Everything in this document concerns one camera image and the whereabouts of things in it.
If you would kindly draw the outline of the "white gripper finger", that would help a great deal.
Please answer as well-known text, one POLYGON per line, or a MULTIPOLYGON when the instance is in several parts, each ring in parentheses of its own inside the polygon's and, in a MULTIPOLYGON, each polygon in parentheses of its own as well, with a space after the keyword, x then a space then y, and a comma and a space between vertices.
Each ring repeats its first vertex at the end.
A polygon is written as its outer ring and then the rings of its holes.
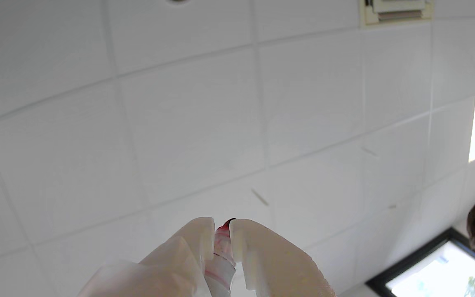
POLYGON ((249 219, 229 222, 234 261, 257 297, 335 297, 318 265, 302 249, 249 219))
POLYGON ((103 265, 80 297, 210 297, 205 264, 213 258, 215 224, 211 217, 186 223, 138 263, 103 265))

